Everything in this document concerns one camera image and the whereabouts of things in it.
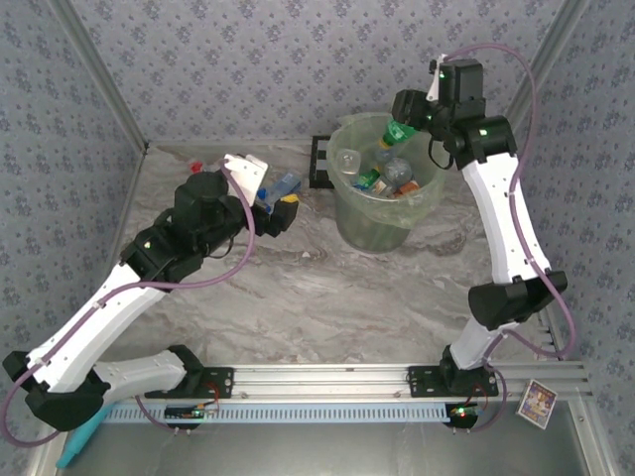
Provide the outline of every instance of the floral wallpaper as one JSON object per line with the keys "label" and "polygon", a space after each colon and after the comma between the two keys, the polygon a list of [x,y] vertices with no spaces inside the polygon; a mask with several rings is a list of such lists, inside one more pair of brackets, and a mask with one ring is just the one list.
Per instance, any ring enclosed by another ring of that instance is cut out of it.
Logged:
{"label": "floral wallpaper", "polygon": [[[0,6],[0,357],[40,344],[98,286],[138,154],[46,2]],[[0,372],[0,398],[10,380]],[[33,439],[23,403],[10,427]],[[0,474],[28,453],[0,440]]]}
{"label": "floral wallpaper", "polygon": [[[428,87],[440,53],[500,42],[531,57],[562,0],[72,0],[147,140],[305,138]],[[497,52],[489,112],[520,67]]]}
{"label": "floral wallpaper", "polygon": [[635,4],[592,2],[542,88],[524,179],[568,271],[578,348],[624,474],[635,474]]}

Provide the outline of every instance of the trash bin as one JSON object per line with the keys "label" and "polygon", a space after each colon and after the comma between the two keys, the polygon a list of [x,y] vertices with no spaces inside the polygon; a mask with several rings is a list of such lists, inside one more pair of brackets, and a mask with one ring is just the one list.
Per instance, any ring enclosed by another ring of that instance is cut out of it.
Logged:
{"label": "trash bin", "polygon": [[[326,169],[335,187],[335,219],[341,237],[352,247],[369,253],[385,253],[406,241],[410,231],[441,200],[445,172],[428,158],[430,135],[417,133],[404,144],[394,146],[396,157],[407,160],[421,186],[400,198],[373,196],[351,186],[349,179],[334,166],[340,149],[361,154],[361,171],[372,169],[374,148],[391,119],[390,114],[362,113],[340,118],[326,148]],[[435,159],[447,163],[447,152],[439,142],[433,147]]]}

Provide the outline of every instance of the gray marble surface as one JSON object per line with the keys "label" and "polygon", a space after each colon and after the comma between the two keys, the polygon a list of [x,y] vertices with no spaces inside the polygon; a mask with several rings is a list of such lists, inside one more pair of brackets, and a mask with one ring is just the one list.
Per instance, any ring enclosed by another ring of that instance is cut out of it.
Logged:
{"label": "gray marble surface", "polygon": [[[251,153],[275,172],[307,175],[310,147],[269,145],[152,148],[143,166],[126,239],[147,227],[184,182],[192,158]],[[332,190],[304,183],[298,217],[278,238],[257,238],[248,266],[228,282],[176,291],[142,315],[104,360],[186,344],[204,363],[436,362],[469,317],[467,291],[490,281],[483,226],[467,185],[449,173],[442,204],[398,250],[361,253],[344,243]],[[207,260],[189,281],[217,276],[245,250],[246,233],[224,260]],[[536,340],[536,318],[521,326]],[[534,355],[507,339],[497,359]]]}

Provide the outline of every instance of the yellow object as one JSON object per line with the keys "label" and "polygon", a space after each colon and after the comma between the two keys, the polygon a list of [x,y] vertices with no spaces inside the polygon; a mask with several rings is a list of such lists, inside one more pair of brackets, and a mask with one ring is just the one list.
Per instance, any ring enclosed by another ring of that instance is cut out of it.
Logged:
{"label": "yellow object", "polygon": [[283,196],[280,201],[284,201],[285,203],[296,203],[298,201],[300,201],[300,199],[298,198],[298,196],[295,193],[292,193],[291,195],[285,195]]}

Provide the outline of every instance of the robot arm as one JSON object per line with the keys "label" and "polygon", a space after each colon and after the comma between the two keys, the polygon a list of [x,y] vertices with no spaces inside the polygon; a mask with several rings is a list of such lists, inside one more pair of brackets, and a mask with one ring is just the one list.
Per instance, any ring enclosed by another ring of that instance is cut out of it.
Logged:
{"label": "robot arm", "polygon": [[[474,59],[431,62],[433,84],[426,93],[403,90],[393,104],[397,122],[429,132],[444,143],[470,187],[483,220],[492,261],[492,282],[470,289],[472,318],[444,352],[441,371],[449,392],[469,395],[473,369],[482,370],[491,342],[518,326],[553,297],[528,262],[512,222],[509,184],[518,167],[516,142],[507,119],[485,116],[483,67]],[[534,261],[558,291],[563,272],[552,272],[534,233],[520,185],[514,191],[517,215]]]}
{"label": "robot arm", "polygon": [[[250,205],[267,165],[247,156],[225,156],[225,167],[240,185]],[[203,259],[233,239],[246,226],[240,200],[231,196],[221,172],[189,177],[175,192],[175,206],[139,232],[121,254],[99,290],[53,337],[31,352],[12,352],[3,362],[15,381],[42,363],[51,348],[66,336],[92,307],[94,315],[73,334],[23,388],[26,402],[39,419],[58,430],[70,430],[91,418],[104,405],[152,391],[193,389],[202,366],[184,346],[173,346],[152,357],[125,362],[98,362],[103,352],[150,306],[168,292],[133,288],[100,305],[112,290],[139,282],[179,283],[200,269]],[[277,236],[296,216],[297,203],[281,203],[269,215],[252,206],[255,232]]]}

